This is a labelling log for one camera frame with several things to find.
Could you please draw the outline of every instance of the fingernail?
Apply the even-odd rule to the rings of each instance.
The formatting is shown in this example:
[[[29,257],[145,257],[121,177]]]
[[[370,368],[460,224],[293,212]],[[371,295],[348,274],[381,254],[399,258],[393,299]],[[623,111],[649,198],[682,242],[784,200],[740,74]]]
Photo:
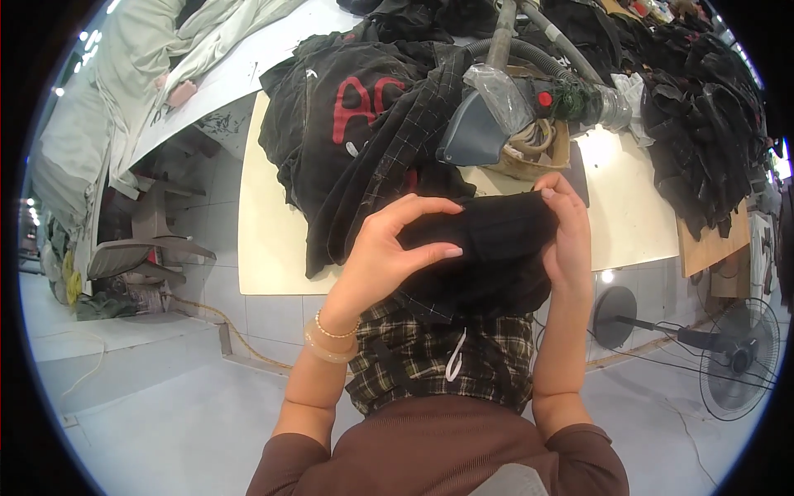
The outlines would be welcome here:
[[[444,258],[446,259],[452,259],[461,255],[463,255],[463,248],[450,248],[444,251]]]

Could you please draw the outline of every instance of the brown shirt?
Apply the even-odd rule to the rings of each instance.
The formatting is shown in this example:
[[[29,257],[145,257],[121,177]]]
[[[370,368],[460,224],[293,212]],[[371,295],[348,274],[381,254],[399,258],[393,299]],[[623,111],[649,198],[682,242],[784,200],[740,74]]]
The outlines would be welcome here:
[[[404,398],[349,429],[330,456],[302,434],[264,446],[247,496],[469,494],[506,463],[534,468],[551,496],[622,496],[629,483],[599,427],[570,425],[545,445],[538,428],[474,398]]]

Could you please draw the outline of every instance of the sewing workshop table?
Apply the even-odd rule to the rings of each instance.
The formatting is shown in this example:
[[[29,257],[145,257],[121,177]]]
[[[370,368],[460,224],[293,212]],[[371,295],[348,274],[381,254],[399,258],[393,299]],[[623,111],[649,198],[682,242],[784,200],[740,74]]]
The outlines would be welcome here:
[[[268,107],[261,91],[251,117],[240,185],[237,251],[242,294],[325,294],[341,270],[332,266],[306,279],[306,220],[284,202],[259,143]],[[653,165],[629,133],[613,134],[600,126],[576,138],[582,151],[590,195],[593,271],[625,267],[679,254],[673,208],[653,187]],[[517,181],[480,167],[460,167],[481,194],[529,191]]]

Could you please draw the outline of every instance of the electric fan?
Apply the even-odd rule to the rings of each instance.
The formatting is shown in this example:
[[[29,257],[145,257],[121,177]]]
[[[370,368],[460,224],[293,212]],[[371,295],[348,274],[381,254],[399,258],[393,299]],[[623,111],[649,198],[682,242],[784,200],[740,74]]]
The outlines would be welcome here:
[[[747,415],[775,383],[780,327],[769,305],[758,298],[737,301],[711,331],[637,320],[637,300],[626,287],[613,286],[595,305],[593,335],[615,349],[634,327],[661,331],[700,350],[700,396],[708,412],[722,421]]]

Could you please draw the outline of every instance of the gold bracelet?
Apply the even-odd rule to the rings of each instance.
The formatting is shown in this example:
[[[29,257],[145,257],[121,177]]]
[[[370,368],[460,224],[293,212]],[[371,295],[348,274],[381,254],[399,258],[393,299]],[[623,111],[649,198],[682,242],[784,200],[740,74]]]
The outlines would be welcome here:
[[[311,325],[311,322],[307,323],[303,330],[304,346],[308,346],[312,353],[314,353],[314,355],[321,360],[331,363],[348,363],[358,353],[358,340],[353,340],[350,345],[350,349],[344,353],[333,353],[326,350],[314,340],[314,337],[312,336],[313,329],[310,328]]]
[[[331,334],[331,333],[329,333],[328,331],[326,331],[325,329],[323,329],[323,328],[322,328],[322,326],[320,325],[320,311],[321,311],[321,310],[322,310],[322,309],[320,309],[320,310],[317,310],[317,313],[314,315],[314,323],[315,323],[315,324],[317,324],[317,329],[320,329],[320,332],[321,332],[321,333],[323,333],[323,334],[325,334],[326,336],[328,336],[328,337],[332,337],[332,338],[334,338],[334,339],[342,339],[343,337],[351,337],[353,334],[355,334],[355,333],[358,331],[358,326],[359,326],[359,325],[360,325],[360,323],[361,323],[361,319],[360,319],[360,318],[356,320],[356,327],[355,327],[355,328],[353,328],[353,330],[352,330],[352,331],[350,331],[350,332],[349,332],[349,333],[347,333],[347,334],[342,334],[341,336],[338,336],[337,334]]]

